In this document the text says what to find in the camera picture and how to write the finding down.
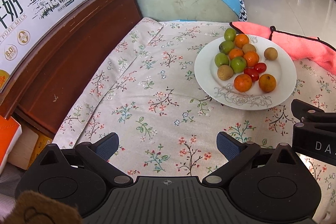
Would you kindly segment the orange tangerine at rim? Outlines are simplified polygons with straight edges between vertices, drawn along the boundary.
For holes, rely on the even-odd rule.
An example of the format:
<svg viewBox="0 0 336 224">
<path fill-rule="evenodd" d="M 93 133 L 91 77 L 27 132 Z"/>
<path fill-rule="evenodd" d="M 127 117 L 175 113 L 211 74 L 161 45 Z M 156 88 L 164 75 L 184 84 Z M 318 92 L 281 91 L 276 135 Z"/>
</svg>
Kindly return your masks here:
<svg viewBox="0 0 336 224">
<path fill-rule="evenodd" d="M 234 39 L 234 44 L 237 48 L 242 49 L 246 44 L 249 44 L 249 37 L 245 34 L 237 34 Z"/>
</svg>

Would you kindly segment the yellow cardboard box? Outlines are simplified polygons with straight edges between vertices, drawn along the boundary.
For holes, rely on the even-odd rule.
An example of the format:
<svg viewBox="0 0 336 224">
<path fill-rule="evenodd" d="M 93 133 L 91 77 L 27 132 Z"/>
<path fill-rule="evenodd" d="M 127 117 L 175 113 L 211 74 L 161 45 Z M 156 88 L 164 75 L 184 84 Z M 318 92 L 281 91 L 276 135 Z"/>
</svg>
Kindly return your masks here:
<svg viewBox="0 0 336 224">
<path fill-rule="evenodd" d="M 24 170 L 29 169 L 44 147 L 52 143 L 52 139 L 38 130 L 22 125 L 22 134 L 9 153 L 7 161 Z"/>
</svg>

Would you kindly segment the red cherry tomato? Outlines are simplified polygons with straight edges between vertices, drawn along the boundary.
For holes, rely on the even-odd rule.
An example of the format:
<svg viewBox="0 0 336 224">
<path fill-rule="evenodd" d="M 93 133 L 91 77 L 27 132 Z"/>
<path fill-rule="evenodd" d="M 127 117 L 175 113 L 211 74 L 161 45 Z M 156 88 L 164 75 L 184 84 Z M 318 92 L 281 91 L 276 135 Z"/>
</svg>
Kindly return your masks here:
<svg viewBox="0 0 336 224">
<path fill-rule="evenodd" d="M 257 63 L 253 66 L 253 68 L 258 74 L 262 74 L 267 70 L 267 66 L 265 63 Z"/>
<path fill-rule="evenodd" d="M 244 69 L 244 74 L 248 75 L 252 79 L 253 83 L 259 80 L 259 73 L 254 68 Z"/>
</svg>

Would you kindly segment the brown longan on plate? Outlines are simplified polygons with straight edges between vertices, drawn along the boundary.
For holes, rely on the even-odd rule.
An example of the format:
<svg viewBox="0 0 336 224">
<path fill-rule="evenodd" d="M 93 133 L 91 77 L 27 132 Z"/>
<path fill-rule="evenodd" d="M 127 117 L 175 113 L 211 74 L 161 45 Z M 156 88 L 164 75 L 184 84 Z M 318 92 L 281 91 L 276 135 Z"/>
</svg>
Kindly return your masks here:
<svg viewBox="0 0 336 224">
<path fill-rule="evenodd" d="M 226 81 L 230 79 L 234 74 L 233 69 L 228 65 L 221 65 L 218 67 L 217 76 L 220 80 Z"/>
</svg>

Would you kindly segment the green jujube fruit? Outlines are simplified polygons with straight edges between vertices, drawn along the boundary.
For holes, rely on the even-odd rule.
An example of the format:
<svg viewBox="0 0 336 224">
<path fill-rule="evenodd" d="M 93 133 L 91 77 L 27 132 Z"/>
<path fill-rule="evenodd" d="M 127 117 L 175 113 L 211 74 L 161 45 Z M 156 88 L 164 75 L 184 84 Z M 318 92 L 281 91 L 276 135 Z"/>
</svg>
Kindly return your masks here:
<svg viewBox="0 0 336 224">
<path fill-rule="evenodd" d="M 222 65 L 229 65 L 230 61 L 228 56 L 225 53 L 217 53 L 214 58 L 215 65 L 219 68 Z"/>
</svg>

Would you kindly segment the brown plush sleeve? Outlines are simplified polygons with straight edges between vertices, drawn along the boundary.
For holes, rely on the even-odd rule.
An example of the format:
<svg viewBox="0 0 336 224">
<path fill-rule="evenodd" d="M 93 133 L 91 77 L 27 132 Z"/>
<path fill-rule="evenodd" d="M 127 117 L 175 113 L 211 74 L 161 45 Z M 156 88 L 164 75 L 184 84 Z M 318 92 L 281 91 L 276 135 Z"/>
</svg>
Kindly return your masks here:
<svg viewBox="0 0 336 224">
<path fill-rule="evenodd" d="M 1 223 L 83 223 L 83 219 L 77 208 L 27 190 Z"/>
</svg>

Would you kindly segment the green sofa cushion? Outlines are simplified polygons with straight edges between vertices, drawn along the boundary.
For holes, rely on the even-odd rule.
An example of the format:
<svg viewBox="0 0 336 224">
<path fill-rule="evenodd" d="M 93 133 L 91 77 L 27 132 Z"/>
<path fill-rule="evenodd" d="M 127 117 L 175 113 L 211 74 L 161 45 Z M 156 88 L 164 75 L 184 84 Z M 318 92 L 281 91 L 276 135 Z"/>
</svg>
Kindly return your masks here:
<svg viewBox="0 0 336 224">
<path fill-rule="evenodd" d="M 232 22 L 239 16 L 222 0 L 136 0 L 142 16 L 156 21 Z"/>
</svg>

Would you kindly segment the brown longan near gripper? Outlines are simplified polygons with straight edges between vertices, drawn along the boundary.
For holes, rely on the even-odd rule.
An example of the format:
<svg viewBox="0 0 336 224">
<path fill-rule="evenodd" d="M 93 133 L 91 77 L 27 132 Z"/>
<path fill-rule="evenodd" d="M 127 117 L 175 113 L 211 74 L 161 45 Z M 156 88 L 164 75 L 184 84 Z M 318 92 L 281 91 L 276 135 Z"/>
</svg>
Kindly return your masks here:
<svg viewBox="0 0 336 224">
<path fill-rule="evenodd" d="M 264 51 L 264 57 L 266 60 L 274 61 L 278 58 L 278 51 L 276 48 L 269 47 Z"/>
</svg>

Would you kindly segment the white ceramic plate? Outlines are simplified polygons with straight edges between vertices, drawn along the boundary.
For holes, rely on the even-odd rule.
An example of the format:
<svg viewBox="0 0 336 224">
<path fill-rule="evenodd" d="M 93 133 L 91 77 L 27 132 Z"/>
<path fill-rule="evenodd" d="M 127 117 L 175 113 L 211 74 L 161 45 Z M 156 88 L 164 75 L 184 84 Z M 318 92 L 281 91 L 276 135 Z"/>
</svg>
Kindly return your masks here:
<svg viewBox="0 0 336 224">
<path fill-rule="evenodd" d="M 259 63 L 265 63 L 267 70 L 259 75 L 270 74 L 276 79 L 275 90 L 269 93 L 263 92 L 259 88 L 258 81 L 254 82 L 252 88 L 245 93 L 241 93 L 234 88 L 234 79 L 242 73 L 222 81 L 217 76 L 218 67 L 215 65 L 214 58 L 219 53 L 219 44 L 224 39 L 216 39 L 207 44 L 198 54 L 194 73 L 199 86 L 203 91 L 216 101 L 235 109 L 241 110 L 264 110 L 277 106 L 284 102 L 294 90 L 297 73 L 293 61 L 289 55 L 275 43 L 259 36 L 247 35 L 249 43 L 254 45 L 256 53 L 259 55 Z M 264 51 L 269 48 L 276 48 L 278 58 L 274 61 L 266 60 Z"/>
</svg>

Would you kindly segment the floral tablecloth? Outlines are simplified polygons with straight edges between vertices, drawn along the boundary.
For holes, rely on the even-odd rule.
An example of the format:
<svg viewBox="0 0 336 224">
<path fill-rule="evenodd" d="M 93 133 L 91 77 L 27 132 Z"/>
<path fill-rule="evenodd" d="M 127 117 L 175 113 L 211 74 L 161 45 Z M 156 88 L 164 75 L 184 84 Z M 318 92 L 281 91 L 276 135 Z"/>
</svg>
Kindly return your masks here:
<svg viewBox="0 0 336 224">
<path fill-rule="evenodd" d="M 218 132 L 272 148 L 291 137 L 293 99 L 335 109 L 335 74 L 310 59 L 293 61 L 294 90 L 277 106 L 241 110 L 207 95 L 195 77 L 195 60 L 228 27 L 141 20 L 103 61 L 54 142 L 72 148 L 115 132 L 120 144 L 111 163 L 132 178 L 204 177 L 225 162 L 215 144 Z"/>
</svg>

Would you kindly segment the small orange tangerine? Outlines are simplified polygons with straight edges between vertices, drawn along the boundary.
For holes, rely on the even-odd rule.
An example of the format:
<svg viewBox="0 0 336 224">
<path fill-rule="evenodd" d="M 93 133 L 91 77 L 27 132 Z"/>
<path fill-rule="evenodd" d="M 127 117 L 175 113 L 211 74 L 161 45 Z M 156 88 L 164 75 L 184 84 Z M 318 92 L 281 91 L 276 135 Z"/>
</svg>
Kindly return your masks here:
<svg viewBox="0 0 336 224">
<path fill-rule="evenodd" d="M 234 48 L 228 53 L 230 60 L 233 60 L 235 57 L 243 57 L 244 52 L 240 48 Z"/>
</svg>

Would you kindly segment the pink microfiber towel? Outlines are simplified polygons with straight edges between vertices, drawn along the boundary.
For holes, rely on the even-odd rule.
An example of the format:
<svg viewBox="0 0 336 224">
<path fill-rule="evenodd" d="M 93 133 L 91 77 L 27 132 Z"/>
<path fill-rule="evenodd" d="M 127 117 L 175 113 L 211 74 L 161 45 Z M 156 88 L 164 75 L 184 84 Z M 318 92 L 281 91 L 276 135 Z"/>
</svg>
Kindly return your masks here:
<svg viewBox="0 0 336 224">
<path fill-rule="evenodd" d="M 240 34 L 260 36 L 280 46 L 292 60 L 310 59 L 330 73 L 335 74 L 335 48 L 320 38 L 306 37 L 279 31 L 251 22 L 231 22 Z"/>
</svg>

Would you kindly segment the green jujube at top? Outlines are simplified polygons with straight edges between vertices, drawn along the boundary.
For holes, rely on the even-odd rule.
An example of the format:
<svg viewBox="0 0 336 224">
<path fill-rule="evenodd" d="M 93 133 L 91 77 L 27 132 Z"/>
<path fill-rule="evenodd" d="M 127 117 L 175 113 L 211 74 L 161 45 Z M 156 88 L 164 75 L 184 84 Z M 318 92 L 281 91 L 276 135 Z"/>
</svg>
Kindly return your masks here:
<svg viewBox="0 0 336 224">
<path fill-rule="evenodd" d="M 235 38 L 236 38 L 236 30 L 233 28 L 227 28 L 224 32 L 224 39 L 233 42 Z"/>
</svg>

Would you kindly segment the dark green jujube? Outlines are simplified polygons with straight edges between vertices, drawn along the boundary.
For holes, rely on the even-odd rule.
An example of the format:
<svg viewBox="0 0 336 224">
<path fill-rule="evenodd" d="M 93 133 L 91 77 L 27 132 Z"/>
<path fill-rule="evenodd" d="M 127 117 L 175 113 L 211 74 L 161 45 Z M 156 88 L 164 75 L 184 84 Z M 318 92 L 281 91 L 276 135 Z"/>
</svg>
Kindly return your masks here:
<svg viewBox="0 0 336 224">
<path fill-rule="evenodd" d="M 233 41 L 226 40 L 219 44 L 219 51 L 224 54 L 228 54 L 231 50 L 235 48 L 235 44 Z"/>
</svg>

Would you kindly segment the small orange with spot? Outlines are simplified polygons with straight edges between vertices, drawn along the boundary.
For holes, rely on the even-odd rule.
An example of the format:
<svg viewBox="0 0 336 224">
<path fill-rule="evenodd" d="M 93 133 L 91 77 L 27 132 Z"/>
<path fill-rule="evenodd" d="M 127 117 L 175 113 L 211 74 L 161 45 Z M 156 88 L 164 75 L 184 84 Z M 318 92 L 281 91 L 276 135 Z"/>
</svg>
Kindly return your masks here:
<svg viewBox="0 0 336 224">
<path fill-rule="evenodd" d="M 269 93 L 275 90 L 277 82 L 273 75 L 263 74 L 262 76 L 260 76 L 258 84 L 259 84 L 259 88 L 263 92 Z"/>
</svg>

